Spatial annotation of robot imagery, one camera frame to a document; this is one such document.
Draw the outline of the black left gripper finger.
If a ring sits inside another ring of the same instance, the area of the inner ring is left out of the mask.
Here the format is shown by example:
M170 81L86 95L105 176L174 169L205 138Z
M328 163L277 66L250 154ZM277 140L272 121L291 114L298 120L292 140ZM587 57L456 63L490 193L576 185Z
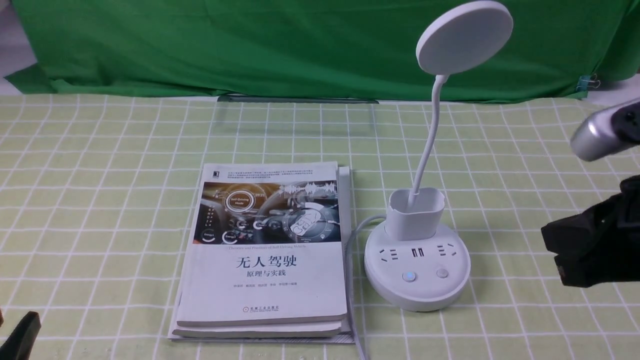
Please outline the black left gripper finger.
M28 312L1 345L0 359L29 360L41 328L40 314Z

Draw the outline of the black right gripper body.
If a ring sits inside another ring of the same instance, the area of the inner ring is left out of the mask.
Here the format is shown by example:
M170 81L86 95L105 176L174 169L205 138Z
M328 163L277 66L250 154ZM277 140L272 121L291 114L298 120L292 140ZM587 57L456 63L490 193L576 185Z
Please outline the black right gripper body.
M640 177L619 186L610 198L541 228L564 286L587 289L640 280Z

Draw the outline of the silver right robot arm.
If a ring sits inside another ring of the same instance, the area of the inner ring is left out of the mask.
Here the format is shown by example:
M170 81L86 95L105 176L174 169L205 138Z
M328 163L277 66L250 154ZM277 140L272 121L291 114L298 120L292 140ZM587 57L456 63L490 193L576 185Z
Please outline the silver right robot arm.
M570 148L594 162L640 143L640 106L633 99L595 111L577 128ZM619 192L581 213L541 228L563 285L588 289L640 280L640 178L625 178Z

